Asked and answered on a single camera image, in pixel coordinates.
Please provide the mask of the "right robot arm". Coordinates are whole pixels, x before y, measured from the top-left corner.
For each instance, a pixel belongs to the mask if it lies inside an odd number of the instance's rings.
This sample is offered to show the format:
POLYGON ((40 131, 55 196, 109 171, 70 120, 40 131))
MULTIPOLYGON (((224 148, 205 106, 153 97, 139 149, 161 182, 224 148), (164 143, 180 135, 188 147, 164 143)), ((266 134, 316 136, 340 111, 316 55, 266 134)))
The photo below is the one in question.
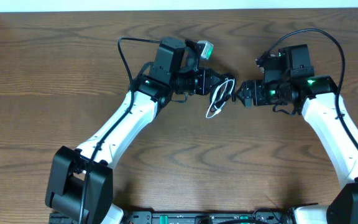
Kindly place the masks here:
POLYGON ((358 223, 358 129, 337 85, 316 76, 306 44, 267 54, 261 80, 244 81, 235 99, 246 106, 293 104, 319 137, 336 171, 341 191, 330 205, 305 204, 289 209, 281 223, 358 223))

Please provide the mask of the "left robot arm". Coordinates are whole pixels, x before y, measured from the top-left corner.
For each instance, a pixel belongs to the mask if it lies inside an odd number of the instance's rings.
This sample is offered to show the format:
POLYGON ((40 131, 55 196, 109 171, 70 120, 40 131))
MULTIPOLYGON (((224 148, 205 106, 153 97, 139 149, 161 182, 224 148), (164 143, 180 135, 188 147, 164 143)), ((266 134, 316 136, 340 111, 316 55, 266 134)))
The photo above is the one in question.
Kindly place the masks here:
POLYGON ((207 40, 164 37, 155 59, 129 76, 128 92, 105 124, 76 148, 54 155, 45 204, 77 223, 120 223, 123 209, 113 203, 113 171, 135 137, 173 95, 209 95, 207 117, 219 113, 234 92, 235 78, 200 66, 214 46, 207 40))

